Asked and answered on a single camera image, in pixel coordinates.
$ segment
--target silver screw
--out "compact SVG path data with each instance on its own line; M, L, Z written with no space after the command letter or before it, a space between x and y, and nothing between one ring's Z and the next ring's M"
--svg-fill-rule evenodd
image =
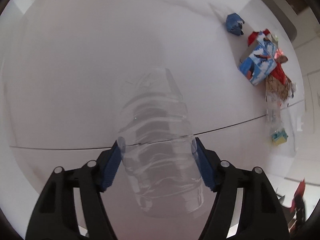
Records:
M221 165L222 167L227 168L227 167L229 167L229 166L230 166L230 163L229 163L229 162L227 162L227 161L221 161L221 162L220 162L220 165Z
M89 161L89 162L87 163L87 165L88 165L88 167L92 168L92 167L94 167L95 165L97 165L97 162L94 161L94 160L92 160L92 161Z
M62 167L56 167L53 171L54 171L54 173L56 173L56 174L58 174L58 173L60 173L60 172L62 172Z
M254 168L254 171L258 174L261 174L262 173L262 169L260 167L255 167Z

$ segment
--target blue box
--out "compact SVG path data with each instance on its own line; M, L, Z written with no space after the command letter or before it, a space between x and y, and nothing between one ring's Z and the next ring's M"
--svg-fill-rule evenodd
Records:
M277 50L273 39L260 32L257 39L248 47L240 58L239 70L256 86L263 81L275 68L274 56Z

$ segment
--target transparent bottle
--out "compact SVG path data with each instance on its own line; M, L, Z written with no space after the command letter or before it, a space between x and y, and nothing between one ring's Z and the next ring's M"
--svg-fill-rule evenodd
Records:
M117 141L137 202L153 217L192 212L203 195L182 95L169 69L151 70L133 87L121 109Z

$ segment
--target crumpled blue paper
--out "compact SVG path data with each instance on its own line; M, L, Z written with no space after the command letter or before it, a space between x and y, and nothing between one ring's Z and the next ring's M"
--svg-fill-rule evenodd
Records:
M239 15L236 13L229 14L226 20L227 31L233 33L237 36L243 35L242 25L244 24L244 20L241 19Z

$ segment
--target white table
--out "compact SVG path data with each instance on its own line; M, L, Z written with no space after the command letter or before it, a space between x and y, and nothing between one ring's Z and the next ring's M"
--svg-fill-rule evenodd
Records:
M246 21L242 37L225 30L232 12ZM283 111L289 139L279 147L265 134L264 85L237 70L247 36L265 28L279 37L289 58L283 68L298 86ZM113 144L113 82L153 66L171 70L205 147L236 167L261 166L279 185L295 156L304 91L293 47L262 1L36 0L15 32L2 80L8 141L38 192L54 167L80 167ZM168 239L168 231L169 239L197 239L214 199L208 189L191 216L149 219L125 177L120 166L102 197L119 239Z

